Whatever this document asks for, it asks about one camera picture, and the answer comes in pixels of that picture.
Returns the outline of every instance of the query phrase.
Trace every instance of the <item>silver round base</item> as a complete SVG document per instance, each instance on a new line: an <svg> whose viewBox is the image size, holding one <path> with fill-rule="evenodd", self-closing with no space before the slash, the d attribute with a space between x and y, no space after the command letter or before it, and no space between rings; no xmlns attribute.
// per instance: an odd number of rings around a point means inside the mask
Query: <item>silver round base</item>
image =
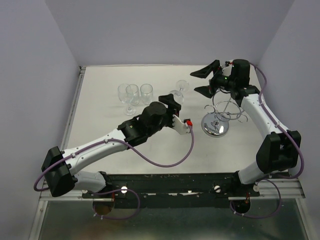
<svg viewBox="0 0 320 240"><path fill-rule="evenodd" d="M224 136L229 130L229 122L221 121L215 113L208 113L202 118L202 130L210 137L219 138Z"/></svg>

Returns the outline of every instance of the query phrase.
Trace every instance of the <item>white tabletop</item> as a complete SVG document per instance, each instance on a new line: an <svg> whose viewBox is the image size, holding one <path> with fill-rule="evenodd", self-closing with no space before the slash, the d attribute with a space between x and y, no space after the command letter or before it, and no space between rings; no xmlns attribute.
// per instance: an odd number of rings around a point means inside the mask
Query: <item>white tabletop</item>
<svg viewBox="0 0 320 240"><path fill-rule="evenodd" d="M263 141L257 127L248 122L230 121L228 133L219 138L206 135L201 128L202 117L211 111L204 109L211 100L193 91L195 87L208 85L208 79L190 76L203 68L202 65L122 65L90 66L85 75L70 130L68 148L73 148L116 129L122 122L132 118L123 113L124 104L118 99L117 88L122 83L151 84L154 101L158 96L174 90L178 80L186 80L190 90L184 94L180 112L181 119L193 122L195 144L191 155L182 164L172 168L161 168L149 164L131 150L115 153L97 161L84 170L104 171L108 174L171 174L171 173L229 173L245 168L256 160L256 153ZM253 68L250 84L260 85ZM227 100L228 94L217 94L215 102ZM140 102L136 114L146 106ZM188 152L191 135L179 135L173 129L164 127L136 148L154 162L173 164Z"/></svg>

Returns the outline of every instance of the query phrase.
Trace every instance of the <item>gray backdrop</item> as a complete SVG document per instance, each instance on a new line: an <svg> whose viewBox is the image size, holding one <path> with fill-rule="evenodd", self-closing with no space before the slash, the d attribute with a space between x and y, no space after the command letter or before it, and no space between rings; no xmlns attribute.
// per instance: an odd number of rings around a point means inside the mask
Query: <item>gray backdrop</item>
<svg viewBox="0 0 320 240"><path fill-rule="evenodd" d="M269 78L268 105L290 129L302 135L305 169L300 180L320 236L319 10L318 0L296 0L260 65Z"/></svg>
<svg viewBox="0 0 320 240"><path fill-rule="evenodd" d="M25 240L33 183L61 143L79 68L43 0L0 1L0 238Z"/></svg>
<svg viewBox="0 0 320 240"><path fill-rule="evenodd" d="M258 62L293 0L46 0L80 65Z"/></svg>

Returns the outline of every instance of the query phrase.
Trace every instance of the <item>red tip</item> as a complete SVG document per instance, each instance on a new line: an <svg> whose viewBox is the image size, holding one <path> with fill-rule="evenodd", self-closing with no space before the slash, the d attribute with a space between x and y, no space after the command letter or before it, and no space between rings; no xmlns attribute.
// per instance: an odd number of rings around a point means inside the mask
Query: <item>red tip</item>
<svg viewBox="0 0 320 240"><path fill-rule="evenodd" d="M190 120L187 120L187 121L186 121L186 124L187 124L188 126L193 126L192 121L190 121Z"/></svg>

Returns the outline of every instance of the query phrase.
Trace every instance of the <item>surgical robot arm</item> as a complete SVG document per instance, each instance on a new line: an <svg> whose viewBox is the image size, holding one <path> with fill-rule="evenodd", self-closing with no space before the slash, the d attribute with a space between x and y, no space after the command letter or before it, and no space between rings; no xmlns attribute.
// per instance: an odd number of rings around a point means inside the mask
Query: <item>surgical robot arm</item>
<svg viewBox="0 0 320 240"><path fill-rule="evenodd" d="M226 68L231 68L229 75L223 72ZM220 65L219 60L215 60L205 68L190 74L197 78L207 78L213 72L208 86L197 87L194 90L207 98L213 98L218 90L228 91L236 104L251 117L264 139L256 154L256 160L235 173L236 185L253 184L270 173L288 170L297 165L298 152L278 126L281 126L298 146L301 142L299 132L290 131L283 125L266 105L263 96L262 102L260 101L260 91L256 86L250 85L250 70L251 64L247 60L235 59L225 62L224 66Z"/></svg>
<svg viewBox="0 0 320 240"><path fill-rule="evenodd" d="M82 171L86 166L117 152L128 149L118 142L124 141L135 147L143 144L163 127L176 130L179 134L190 132L190 120L179 119L181 105L176 103L172 94L159 96L159 102L152 102L141 115L120 124L110 133L82 146L65 149L51 148L42 165L42 172L53 197L59 197L71 190L87 190L97 193L108 185L104 172Z"/></svg>

